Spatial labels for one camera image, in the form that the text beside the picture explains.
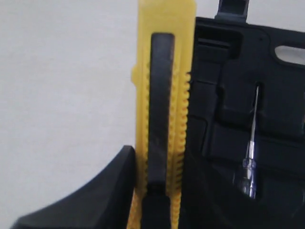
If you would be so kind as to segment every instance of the white background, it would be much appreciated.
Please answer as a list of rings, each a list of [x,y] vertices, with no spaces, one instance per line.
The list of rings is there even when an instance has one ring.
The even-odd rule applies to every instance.
[[[213,17],[218,0],[198,0]],[[249,23],[305,31],[303,0]],[[136,0],[0,0],[0,228],[78,189],[135,141]]]

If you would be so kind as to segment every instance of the black tool case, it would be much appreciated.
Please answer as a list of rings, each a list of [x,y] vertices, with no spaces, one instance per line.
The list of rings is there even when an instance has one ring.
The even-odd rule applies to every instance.
[[[276,50],[285,48],[305,48],[305,34],[196,19],[183,174],[190,228],[305,228],[305,66],[281,60]],[[258,84],[258,184],[251,200],[233,182]]]

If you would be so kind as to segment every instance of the metal shaft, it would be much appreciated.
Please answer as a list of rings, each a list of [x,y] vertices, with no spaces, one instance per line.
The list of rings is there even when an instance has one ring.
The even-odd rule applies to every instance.
[[[259,87],[256,88],[251,136],[246,151],[246,157],[243,160],[242,177],[239,183],[240,190],[250,198],[255,198],[256,195],[255,129],[258,96]]]

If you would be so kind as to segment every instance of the black plastic case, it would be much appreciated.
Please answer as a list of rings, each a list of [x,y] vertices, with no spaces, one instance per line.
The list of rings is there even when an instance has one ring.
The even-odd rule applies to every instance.
[[[257,201],[293,216],[305,202],[305,67],[280,60],[279,46],[305,48],[305,34],[196,19],[187,144],[233,182],[259,84]]]

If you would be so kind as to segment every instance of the screwdriver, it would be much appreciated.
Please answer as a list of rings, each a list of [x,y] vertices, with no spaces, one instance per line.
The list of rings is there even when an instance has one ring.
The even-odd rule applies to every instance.
[[[255,92],[254,114],[252,120],[250,141],[248,142],[246,157],[243,159],[241,180],[238,184],[239,189],[252,199],[255,199],[256,195],[255,129],[258,96],[259,86],[256,88]]]

